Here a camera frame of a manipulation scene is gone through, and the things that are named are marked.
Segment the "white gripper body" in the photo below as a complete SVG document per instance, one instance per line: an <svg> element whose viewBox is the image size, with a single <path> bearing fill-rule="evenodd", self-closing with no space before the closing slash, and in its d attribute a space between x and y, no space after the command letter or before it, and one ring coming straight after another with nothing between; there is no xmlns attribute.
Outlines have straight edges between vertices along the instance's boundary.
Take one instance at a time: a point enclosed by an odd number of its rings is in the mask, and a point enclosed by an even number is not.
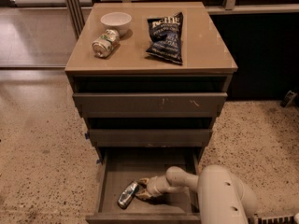
<svg viewBox="0 0 299 224"><path fill-rule="evenodd" d="M146 184L146 193L151 197L159 197L165 193L176 193L179 187L172 187L165 175L151 177Z"/></svg>

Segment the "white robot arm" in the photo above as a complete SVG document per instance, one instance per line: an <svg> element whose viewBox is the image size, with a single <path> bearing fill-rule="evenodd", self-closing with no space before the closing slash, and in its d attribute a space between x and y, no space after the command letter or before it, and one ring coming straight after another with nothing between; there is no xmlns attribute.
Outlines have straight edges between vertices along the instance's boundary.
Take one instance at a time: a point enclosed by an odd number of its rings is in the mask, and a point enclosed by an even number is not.
<svg viewBox="0 0 299 224"><path fill-rule="evenodd" d="M164 175L141 178L138 183L144 187L136 194L142 201L186 189L195 192L202 224L249 224L257 211L252 188L219 165L205 167L200 175L171 166Z"/></svg>

